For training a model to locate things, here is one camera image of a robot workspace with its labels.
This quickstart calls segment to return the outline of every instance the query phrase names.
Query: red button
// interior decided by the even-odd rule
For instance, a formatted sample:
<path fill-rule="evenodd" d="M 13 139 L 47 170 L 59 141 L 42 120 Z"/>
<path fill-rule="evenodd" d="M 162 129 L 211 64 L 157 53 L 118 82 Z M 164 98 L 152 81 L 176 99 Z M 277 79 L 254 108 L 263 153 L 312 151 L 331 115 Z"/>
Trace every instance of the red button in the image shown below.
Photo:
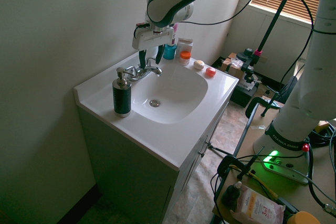
<path fill-rule="evenodd" d="M 303 150 L 304 152 L 309 152 L 309 144 L 304 144 L 304 145 L 302 146 L 302 150 Z"/>

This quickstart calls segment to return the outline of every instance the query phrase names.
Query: sink drain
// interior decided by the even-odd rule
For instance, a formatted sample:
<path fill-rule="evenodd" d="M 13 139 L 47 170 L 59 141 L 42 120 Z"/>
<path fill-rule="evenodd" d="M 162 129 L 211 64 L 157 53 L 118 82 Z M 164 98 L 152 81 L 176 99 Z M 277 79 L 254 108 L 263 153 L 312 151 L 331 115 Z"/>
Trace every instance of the sink drain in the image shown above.
<path fill-rule="evenodd" d="M 158 100 L 151 100 L 149 102 L 149 105 L 152 106 L 152 107 L 154 107 L 154 108 L 157 108 L 157 107 L 159 107 L 161 105 L 161 103 Z"/>

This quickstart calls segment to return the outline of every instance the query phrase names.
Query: green light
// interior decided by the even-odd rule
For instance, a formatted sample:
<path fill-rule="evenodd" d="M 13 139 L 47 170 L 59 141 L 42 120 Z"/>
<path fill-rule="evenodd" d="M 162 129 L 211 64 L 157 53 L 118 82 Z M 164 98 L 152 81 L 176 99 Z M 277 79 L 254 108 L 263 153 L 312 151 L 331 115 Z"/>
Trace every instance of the green light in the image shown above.
<path fill-rule="evenodd" d="M 264 161 L 269 162 L 271 160 L 272 156 L 276 156 L 276 155 L 278 155 L 278 153 L 279 153 L 278 151 L 272 151 L 271 154 L 269 154 L 269 156 L 264 158 Z"/>

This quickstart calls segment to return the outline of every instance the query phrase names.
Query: small round container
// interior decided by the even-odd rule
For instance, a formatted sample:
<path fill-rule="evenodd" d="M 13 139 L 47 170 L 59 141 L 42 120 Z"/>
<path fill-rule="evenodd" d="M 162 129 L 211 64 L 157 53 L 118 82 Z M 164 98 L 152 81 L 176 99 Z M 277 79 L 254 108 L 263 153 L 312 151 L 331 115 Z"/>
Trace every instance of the small round container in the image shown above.
<path fill-rule="evenodd" d="M 292 215 L 288 221 L 287 224 L 320 224 L 320 222 L 310 213 L 308 212 L 298 212 L 295 215 Z"/>
<path fill-rule="evenodd" d="M 212 67 L 208 67 L 206 70 L 205 70 L 205 74 L 207 76 L 210 76 L 210 77 L 213 77 L 215 76 L 216 74 L 216 69 L 212 68 Z"/>
<path fill-rule="evenodd" d="M 163 58 L 165 58 L 166 60 L 172 60 L 175 57 L 175 50 L 177 48 L 177 45 L 165 45 L 164 46 L 164 51 L 163 51 Z"/>
<path fill-rule="evenodd" d="M 198 70 L 202 70 L 204 67 L 205 67 L 205 64 L 201 60 L 195 60 L 194 61 L 194 68 L 196 68 Z"/>
<path fill-rule="evenodd" d="M 182 51 L 180 54 L 179 62 L 181 65 L 187 66 L 190 62 L 191 52 Z"/>

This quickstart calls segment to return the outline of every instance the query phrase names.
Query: black soap dispenser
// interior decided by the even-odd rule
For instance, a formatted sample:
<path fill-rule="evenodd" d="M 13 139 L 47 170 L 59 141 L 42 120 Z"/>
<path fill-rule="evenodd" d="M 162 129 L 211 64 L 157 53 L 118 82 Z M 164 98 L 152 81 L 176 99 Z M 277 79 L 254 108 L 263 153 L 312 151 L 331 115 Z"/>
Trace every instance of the black soap dispenser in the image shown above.
<path fill-rule="evenodd" d="M 117 68 L 118 78 L 112 83 L 113 104 L 116 116 L 125 118 L 131 113 L 131 82 L 125 78 L 126 69 Z"/>

